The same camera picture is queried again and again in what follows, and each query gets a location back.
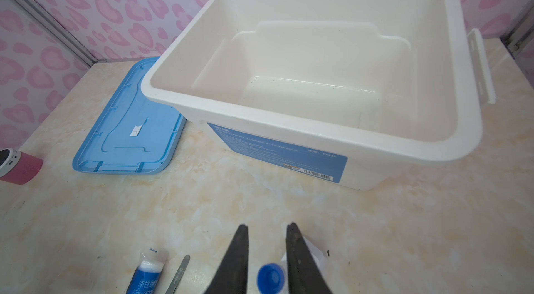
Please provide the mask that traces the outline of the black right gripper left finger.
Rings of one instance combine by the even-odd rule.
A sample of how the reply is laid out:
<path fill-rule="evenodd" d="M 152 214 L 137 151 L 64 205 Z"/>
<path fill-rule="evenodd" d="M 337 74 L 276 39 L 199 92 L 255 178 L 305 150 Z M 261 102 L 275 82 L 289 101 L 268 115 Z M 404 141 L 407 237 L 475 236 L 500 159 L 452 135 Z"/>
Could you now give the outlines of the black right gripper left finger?
<path fill-rule="evenodd" d="M 205 293 L 247 293 L 248 259 L 248 226 L 241 224 Z"/>

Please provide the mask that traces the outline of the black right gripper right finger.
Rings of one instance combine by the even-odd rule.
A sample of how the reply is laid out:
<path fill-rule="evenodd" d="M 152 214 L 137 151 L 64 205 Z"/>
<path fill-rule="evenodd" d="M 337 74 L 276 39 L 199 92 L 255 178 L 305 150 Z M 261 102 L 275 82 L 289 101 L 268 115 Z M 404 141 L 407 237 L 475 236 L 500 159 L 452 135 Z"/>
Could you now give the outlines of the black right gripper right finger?
<path fill-rule="evenodd" d="M 296 223 L 286 229 L 286 264 L 289 293 L 332 293 Z"/>

